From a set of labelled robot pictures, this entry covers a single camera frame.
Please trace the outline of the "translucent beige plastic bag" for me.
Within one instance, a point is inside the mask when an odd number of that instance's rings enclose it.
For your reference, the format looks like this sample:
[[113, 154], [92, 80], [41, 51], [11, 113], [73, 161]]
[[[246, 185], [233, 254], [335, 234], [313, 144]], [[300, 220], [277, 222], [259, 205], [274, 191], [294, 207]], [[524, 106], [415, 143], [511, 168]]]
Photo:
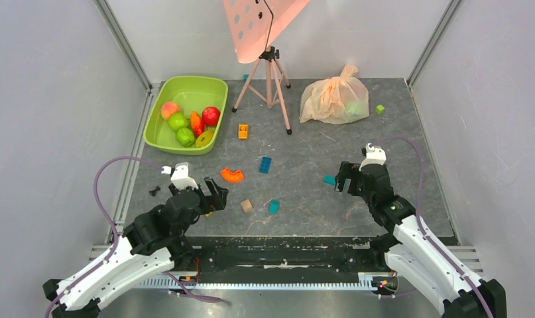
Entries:
[[342, 125], [367, 118], [369, 92], [357, 72], [356, 66], [346, 64], [339, 76], [308, 85], [301, 96], [299, 121]]

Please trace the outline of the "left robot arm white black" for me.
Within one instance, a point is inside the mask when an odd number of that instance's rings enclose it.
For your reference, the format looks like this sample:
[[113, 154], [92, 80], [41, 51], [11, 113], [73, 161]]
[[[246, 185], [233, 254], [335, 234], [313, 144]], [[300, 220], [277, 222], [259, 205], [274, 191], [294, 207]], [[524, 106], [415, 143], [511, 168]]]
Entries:
[[50, 279], [43, 291], [50, 305], [46, 317], [98, 317], [123, 293], [152, 276], [186, 270], [194, 264], [194, 248], [186, 237], [202, 215], [225, 209], [228, 189], [205, 178], [201, 187], [178, 189], [123, 230], [95, 260], [63, 280]]

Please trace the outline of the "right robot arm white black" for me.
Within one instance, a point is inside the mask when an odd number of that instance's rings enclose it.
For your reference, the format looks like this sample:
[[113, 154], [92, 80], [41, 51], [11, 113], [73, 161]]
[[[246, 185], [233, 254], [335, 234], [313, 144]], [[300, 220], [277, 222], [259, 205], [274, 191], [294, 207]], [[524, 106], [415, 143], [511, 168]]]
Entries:
[[369, 262], [405, 277], [441, 317], [507, 317], [506, 292], [496, 280], [484, 280], [451, 252], [395, 194], [382, 164], [341, 163], [335, 188], [361, 197], [376, 223], [387, 231], [370, 243]]

